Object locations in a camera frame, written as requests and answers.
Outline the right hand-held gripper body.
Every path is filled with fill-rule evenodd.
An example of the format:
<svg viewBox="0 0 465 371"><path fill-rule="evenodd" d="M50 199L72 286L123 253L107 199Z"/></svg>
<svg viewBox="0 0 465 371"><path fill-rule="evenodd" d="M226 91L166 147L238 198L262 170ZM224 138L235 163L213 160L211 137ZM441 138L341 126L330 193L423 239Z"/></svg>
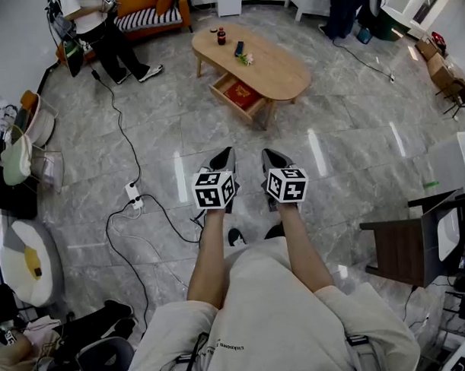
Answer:
<svg viewBox="0 0 465 371"><path fill-rule="evenodd" d="M296 165L286 168L271 168L266 171L266 180L261 185L266 195L269 211L277 211L280 204L300 204L305 201L308 176Z"/></svg>

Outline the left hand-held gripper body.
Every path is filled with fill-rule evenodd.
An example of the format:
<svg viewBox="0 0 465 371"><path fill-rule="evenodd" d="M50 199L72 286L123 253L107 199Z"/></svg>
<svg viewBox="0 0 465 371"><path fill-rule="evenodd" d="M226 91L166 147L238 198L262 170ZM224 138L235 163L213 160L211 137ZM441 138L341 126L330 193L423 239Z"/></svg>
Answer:
<svg viewBox="0 0 465 371"><path fill-rule="evenodd" d="M204 210L224 210L230 214L233 200L240 185L236 182L235 167L211 170L201 166L192 177L192 190L196 207Z"/></svg>

